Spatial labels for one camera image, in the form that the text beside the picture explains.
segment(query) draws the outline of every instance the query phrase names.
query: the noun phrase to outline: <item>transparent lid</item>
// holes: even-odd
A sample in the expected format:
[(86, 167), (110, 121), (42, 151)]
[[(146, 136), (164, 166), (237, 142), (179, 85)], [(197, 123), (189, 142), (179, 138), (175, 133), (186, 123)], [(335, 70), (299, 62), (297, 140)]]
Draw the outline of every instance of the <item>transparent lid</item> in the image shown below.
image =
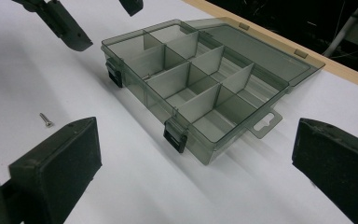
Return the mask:
[(186, 23), (266, 68), (292, 87), (324, 66), (323, 62), (299, 49), (279, 42), (271, 46), (261, 40), (266, 40), (266, 35), (230, 18), (186, 21)]

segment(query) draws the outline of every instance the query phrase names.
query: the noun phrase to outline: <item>plastic organizer box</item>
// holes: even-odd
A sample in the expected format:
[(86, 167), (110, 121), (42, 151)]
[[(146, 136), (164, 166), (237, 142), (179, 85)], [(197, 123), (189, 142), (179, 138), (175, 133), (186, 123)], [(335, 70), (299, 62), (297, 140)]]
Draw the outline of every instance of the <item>plastic organizer box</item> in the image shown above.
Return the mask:
[(106, 39), (102, 50), (111, 79), (164, 123), (171, 145), (208, 164), (244, 132), (266, 135), (282, 119), (275, 103), (324, 66), (251, 32), (229, 19), (175, 20)]

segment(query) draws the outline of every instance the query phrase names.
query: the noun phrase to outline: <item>white table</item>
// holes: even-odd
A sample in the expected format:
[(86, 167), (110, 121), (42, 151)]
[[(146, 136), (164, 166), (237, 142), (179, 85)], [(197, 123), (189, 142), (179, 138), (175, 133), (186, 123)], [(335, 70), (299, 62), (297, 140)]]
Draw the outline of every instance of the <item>white table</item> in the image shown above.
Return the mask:
[[(351, 223), (291, 161), (299, 118), (358, 136), (358, 86), (322, 71), (277, 103), (265, 138), (244, 134), (208, 166), (178, 154), (163, 125), (108, 78), (101, 41), (172, 19), (210, 18), (177, 0), (62, 0), (94, 45), (68, 49), (34, 13), (0, 1), (0, 183), (63, 125), (96, 117), (103, 167), (65, 223)], [(55, 126), (46, 128), (43, 112)]]

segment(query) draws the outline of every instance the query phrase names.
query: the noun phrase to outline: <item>silver screw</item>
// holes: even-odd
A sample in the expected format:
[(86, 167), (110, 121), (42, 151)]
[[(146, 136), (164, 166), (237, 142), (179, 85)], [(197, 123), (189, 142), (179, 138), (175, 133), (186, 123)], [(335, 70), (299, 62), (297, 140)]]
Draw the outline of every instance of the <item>silver screw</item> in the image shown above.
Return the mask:
[(54, 125), (54, 123), (51, 122), (43, 113), (40, 113), (39, 115), (40, 115), (40, 118), (42, 118), (43, 121), (46, 123), (46, 127), (49, 128)]

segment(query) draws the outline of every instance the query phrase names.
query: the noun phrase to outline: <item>screw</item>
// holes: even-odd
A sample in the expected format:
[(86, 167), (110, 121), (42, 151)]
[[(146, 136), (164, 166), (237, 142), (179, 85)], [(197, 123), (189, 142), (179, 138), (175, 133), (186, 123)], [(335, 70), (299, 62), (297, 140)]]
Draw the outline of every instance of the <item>screw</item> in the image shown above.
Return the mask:
[(40, 118), (42, 118), (43, 121), (46, 123), (46, 127), (49, 128), (54, 125), (53, 122), (51, 122), (43, 113), (40, 113), (39, 115), (40, 115)]

